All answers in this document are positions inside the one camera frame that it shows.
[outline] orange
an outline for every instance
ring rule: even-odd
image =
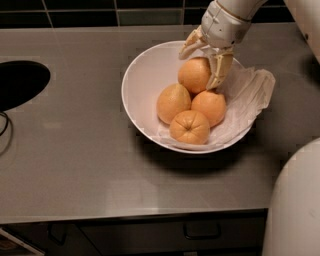
[[[213,127],[223,120],[227,104],[223,94],[217,94],[213,90],[206,90],[194,97],[191,109],[204,114],[209,120],[210,127]]]
[[[186,61],[178,72],[179,83],[194,94],[206,89],[210,77],[210,63],[208,58],[205,57],[194,57]]]
[[[167,86],[157,100],[158,117],[166,124],[173,118],[191,107],[191,97],[188,90],[181,84],[175,83]]]
[[[169,129],[173,139],[188,144],[205,144],[210,135],[208,119],[195,110],[186,110],[176,115]]]

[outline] stainless steel countertop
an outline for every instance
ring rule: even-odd
[[[236,58],[276,77],[268,109],[212,154],[161,148],[121,102],[130,62],[192,26],[0,30],[0,62],[34,60],[52,79],[7,111],[0,224],[268,208],[289,157],[320,137],[320,67],[294,23],[253,24]]]

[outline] cable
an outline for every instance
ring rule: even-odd
[[[3,128],[2,131],[0,132],[0,136],[2,136],[2,135],[5,133],[5,131],[7,130],[7,128],[8,128],[9,117],[8,117],[8,115],[7,115],[6,113],[4,113],[4,112],[0,112],[0,116],[2,116],[3,118],[6,119],[6,123],[5,123],[5,125],[4,125],[4,128]]]

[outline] sink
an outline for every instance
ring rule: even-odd
[[[37,96],[50,80],[49,69],[34,61],[0,63],[0,111],[18,107]]]

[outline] white robot part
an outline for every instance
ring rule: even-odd
[[[262,256],[320,255],[320,138],[281,171],[268,211]]]
[[[251,19],[267,0],[212,1],[202,17],[204,40],[213,48],[229,48],[242,41]]]
[[[320,1],[284,0],[284,2],[320,63]]]

